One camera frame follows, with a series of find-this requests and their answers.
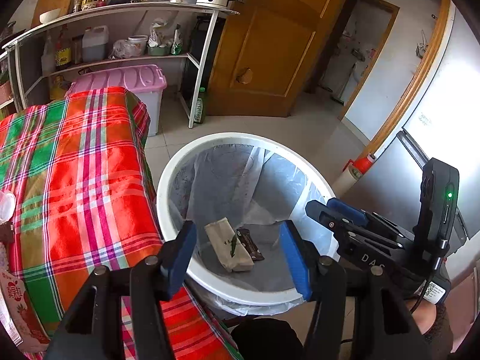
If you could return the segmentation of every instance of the black pants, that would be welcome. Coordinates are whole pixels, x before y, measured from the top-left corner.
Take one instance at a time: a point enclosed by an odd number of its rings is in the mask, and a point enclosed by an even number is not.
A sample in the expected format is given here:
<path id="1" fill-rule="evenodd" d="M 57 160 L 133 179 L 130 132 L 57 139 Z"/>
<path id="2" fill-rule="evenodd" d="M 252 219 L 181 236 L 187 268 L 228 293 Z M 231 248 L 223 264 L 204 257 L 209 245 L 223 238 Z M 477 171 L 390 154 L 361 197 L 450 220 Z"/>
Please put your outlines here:
<path id="1" fill-rule="evenodd" d="M 258 318 L 242 322 L 231 333 L 244 360 L 296 360 L 303 345 L 288 322 Z"/>

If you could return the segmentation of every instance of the yellow label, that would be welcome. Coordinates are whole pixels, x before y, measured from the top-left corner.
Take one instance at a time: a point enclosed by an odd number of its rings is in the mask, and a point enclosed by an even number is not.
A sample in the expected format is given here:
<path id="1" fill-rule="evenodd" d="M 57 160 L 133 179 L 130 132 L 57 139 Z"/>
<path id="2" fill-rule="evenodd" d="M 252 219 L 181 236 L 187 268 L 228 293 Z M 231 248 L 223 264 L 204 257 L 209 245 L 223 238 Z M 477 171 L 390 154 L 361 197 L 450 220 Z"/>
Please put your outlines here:
<path id="1" fill-rule="evenodd" d="M 68 47 L 66 49 L 58 50 L 55 53 L 55 66 L 63 66 L 68 64 L 71 61 L 71 49 Z"/>

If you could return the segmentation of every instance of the wooden door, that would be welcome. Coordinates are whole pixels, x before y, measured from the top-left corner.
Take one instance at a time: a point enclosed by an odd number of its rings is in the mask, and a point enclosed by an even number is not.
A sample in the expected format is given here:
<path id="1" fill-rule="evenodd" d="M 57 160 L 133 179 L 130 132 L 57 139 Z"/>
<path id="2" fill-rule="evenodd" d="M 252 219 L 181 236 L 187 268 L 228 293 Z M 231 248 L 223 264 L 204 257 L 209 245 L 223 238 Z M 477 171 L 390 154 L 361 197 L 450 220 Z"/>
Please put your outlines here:
<path id="1" fill-rule="evenodd" d="M 208 85 L 211 115 L 288 116 L 344 0 L 244 0 Z"/>

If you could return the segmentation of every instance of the green plant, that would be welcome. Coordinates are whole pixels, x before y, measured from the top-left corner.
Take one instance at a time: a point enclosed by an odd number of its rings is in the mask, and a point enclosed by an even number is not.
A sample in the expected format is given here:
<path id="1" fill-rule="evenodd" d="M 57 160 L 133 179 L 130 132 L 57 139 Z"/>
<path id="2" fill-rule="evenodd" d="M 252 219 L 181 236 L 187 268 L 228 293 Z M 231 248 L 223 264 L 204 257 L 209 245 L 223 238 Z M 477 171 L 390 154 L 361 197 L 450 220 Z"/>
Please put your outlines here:
<path id="1" fill-rule="evenodd" d="M 10 76 L 8 74 L 8 69 L 5 70 L 2 74 L 0 74 L 0 85 L 3 85 L 10 79 Z"/>

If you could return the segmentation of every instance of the pink surface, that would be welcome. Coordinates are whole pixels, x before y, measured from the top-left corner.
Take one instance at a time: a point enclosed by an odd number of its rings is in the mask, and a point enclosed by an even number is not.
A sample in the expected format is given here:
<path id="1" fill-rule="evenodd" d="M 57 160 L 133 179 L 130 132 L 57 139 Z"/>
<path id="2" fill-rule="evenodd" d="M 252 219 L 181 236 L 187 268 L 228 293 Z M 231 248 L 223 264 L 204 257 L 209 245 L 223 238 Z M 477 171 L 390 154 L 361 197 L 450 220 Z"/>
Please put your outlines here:
<path id="1" fill-rule="evenodd" d="M 121 86 L 133 93 L 157 92 L 167 87 L 167 79 L 156 64 L 117 67 L 80 76 L 66 95 L 110 86 Z"/>

